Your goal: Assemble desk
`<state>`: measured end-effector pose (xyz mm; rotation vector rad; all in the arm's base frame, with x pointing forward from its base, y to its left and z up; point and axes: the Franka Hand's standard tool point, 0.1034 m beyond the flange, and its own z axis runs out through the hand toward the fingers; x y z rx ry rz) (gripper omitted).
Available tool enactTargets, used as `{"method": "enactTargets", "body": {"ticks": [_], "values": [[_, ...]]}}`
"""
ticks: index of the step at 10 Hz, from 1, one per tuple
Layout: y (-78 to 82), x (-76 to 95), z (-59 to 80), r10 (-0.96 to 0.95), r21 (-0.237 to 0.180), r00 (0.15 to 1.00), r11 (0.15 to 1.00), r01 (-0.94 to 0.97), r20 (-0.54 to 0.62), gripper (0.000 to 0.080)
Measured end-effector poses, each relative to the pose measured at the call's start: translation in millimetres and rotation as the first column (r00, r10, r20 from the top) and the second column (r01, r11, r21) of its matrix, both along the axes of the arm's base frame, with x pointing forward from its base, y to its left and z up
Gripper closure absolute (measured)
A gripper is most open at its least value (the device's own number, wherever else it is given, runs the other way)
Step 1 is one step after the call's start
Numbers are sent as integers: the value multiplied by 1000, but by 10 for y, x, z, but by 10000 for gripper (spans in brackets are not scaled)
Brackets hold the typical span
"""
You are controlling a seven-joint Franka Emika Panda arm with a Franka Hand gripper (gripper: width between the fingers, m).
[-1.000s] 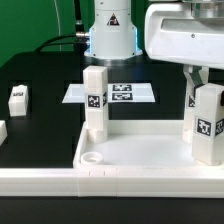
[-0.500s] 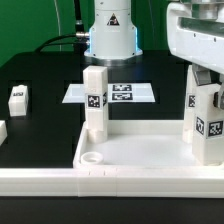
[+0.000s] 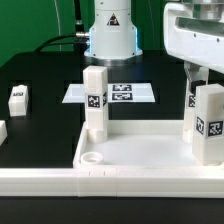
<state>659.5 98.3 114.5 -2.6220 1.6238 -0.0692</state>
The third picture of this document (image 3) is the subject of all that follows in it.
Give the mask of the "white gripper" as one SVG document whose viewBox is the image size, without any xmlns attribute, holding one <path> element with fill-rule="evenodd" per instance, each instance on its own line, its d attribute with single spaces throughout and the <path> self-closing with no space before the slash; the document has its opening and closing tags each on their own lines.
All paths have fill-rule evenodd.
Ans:
<svg viewBox="0 0 224 224">
<path fill-rule="evenodd" d="M 208 84 L 209 69 L 224 74 L 224 1 L 168 2 L 163 31 L 167 53 L 185 61 L 186 95 Z"/>
</svg>

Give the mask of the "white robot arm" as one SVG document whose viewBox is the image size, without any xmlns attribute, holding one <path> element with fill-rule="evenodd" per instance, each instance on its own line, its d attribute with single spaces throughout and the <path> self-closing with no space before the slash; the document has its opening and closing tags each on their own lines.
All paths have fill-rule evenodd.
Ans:
<svg viewBox="0 0 224 224">
<path fill-rule="evenodd" d="M 131 0 L 94 0 L 87 58 L 120 64 L 142 54 L 131 20 Z M 224 74 L 224 0 L 172 0 L 163 11 L 166 52 L 185 62 L 189 80 L 205 67 Z"/>
</svg>

